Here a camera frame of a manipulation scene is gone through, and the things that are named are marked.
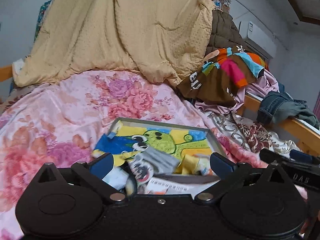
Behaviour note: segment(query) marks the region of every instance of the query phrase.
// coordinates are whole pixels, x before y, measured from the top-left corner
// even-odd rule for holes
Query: air conditioner
[[[266,62],[276,56],[276,45],[272,39],[253,22],[240,22],[239,33],[248,47]]]

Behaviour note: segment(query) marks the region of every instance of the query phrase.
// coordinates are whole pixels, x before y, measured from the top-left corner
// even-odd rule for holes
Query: blue gripper pad
[[[110,153],[105,153],[88,163],[91,174],[103,179],[113,168],[113,156]]]
[[[220,179],[225,179],[231,172],[236,170],[237,164],[229,161],[219,153],[212,153],[210,155],[210,167]]]
[[[312,156],[311,155],[305,154],[303,152],[299,152],[297,150],[290,151],[290,158],[294,159],[296,162],[312,164]]]

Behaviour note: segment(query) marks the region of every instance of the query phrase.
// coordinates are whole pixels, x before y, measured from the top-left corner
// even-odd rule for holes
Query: wooden bed rail
[[[238,110],[237,114],[243,116],[245,109],[250,109],[256,113],[259,107],[259,100],[245,95],[244,105]],[[320,134],[314,132],[294,118],[288,118],[277,125],[299,139],[297,146],[303,152],[313,156],[320,155]]]
[[[0,67],[0,82],[12,77],[12,65]]]

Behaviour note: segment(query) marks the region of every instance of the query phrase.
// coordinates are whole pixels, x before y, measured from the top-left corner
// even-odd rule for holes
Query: lavender cloth
[[[216,114],[228,114],[231,111],[236,112],[244,104],[244,95],[245,87],[239,88],[237,95],[234,97],[236,104],[232,108],[218,105],[206,105],[205,103],[200,103],[198,101],[195,103],[195,108],[201,109],[202,111],[210,110]]]
[[[255,83],[247,85],[245,91],[264,98],[270,91],[279,92],[279,85],[276,78],[265,69],[264,75]]]

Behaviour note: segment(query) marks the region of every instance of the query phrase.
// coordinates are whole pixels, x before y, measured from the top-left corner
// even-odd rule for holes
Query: yellow comforter
[[[18,86],[98,68],[176,86],[194,72],[212,24],[210,0],[54,0]]]

